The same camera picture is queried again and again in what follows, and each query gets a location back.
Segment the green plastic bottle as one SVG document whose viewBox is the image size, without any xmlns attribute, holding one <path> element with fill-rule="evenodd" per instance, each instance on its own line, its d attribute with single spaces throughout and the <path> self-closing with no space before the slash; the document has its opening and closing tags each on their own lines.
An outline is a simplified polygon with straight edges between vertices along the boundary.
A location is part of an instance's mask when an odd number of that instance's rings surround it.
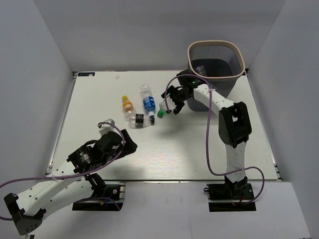
<svg viewBox="0 0 319 239">
<path fill-rule="evenodd" d="M 163 113 L 161 113 L 160 111 L 158 111 L 158 113 L 157 113 L 157 116 L 159 117 L 159 118 L 163 118 L 164 116 L 166 116 L 167 114 L 163 114 Z"/>
</svg>

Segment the clear unlabelled plastic bottle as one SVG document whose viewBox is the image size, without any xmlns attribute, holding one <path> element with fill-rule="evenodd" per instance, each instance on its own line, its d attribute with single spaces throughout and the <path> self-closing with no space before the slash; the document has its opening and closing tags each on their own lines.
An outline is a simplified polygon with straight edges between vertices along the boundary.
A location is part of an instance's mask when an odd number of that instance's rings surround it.
<svg viewBox="0 0 319 239">
<path fill-rule="evenodd" d="M 197 66 L 195 70 L 196 70 L 197 74 L 199 74 L 201 76 L 207 76 L 206 69 L 205 69 L 204 65 Z"/>
</svg>

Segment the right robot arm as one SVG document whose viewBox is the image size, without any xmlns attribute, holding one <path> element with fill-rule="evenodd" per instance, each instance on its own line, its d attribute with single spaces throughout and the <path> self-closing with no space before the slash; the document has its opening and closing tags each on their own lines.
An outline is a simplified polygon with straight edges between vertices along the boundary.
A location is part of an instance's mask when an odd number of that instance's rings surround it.
<svg viewBox="0 0 319 239">
<path fill-rule="evenodd" d="M 222 175 L 225 180 L 226 195 L 238 198 L 247 185 L 245 173 L 245 148 L 252 132 L 247 106 L 244 102 L 235 103 L 227 99 L 236 80 L 227 79 L 230 71 L 210 73 L 203 66 L 197 73 L 184 70 L 177 74 L 179 86 L 168 84 L 161 95 L 159 117 L 166 114 L 178 114 L 184 105 L 195 112 L 208 112 L 218 117 L 218 134 L 226 146 L 227 168 Z"/>
</svg>

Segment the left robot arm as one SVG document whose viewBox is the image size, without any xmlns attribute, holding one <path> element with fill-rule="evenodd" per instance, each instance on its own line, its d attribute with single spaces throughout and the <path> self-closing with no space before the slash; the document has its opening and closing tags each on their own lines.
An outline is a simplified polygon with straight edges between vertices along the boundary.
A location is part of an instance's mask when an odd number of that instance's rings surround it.
<svg viewBox="0 0 319 239">
<path fill-rule="evenodd" d="M 137 150 L 123 129 L 109 131 L 99 140 L 84 143 L 66 161 L 29 189 L 9 193 L 4 202 L 21 236 L 36 230 L 54 212 L 82 200 L 104 199 L 106 184 L 97 171 Z"/>
</svg>

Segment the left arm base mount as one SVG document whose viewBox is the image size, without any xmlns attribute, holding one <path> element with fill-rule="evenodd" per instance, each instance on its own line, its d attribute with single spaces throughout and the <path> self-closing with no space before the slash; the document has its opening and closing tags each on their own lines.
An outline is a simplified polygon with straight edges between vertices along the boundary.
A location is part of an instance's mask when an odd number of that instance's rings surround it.
<svg viewBox="0 0 319 239">
<path fill-rule="evenodd" d="M 73 203 L 73 211 L 119 212 L 124 204 L 125 183 L 107 183 L 99 193 L 93 193 L 90 199 Z"/>
</svg>

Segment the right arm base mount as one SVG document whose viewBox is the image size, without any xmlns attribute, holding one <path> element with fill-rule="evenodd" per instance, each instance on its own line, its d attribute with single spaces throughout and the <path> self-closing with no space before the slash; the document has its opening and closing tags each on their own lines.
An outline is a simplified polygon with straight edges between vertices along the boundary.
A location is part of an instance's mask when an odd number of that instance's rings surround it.
<svg viewBox="0 0 319 239">
<path fill-rule="evenodd" d="M 232 193 L 226 184 L 207 184 L 203 189 L 208 195 L 208 206 L 210 212 L 252 212 L 256 211 L 252 185 L 248 183 L 245 187 Z"/>
</svg>

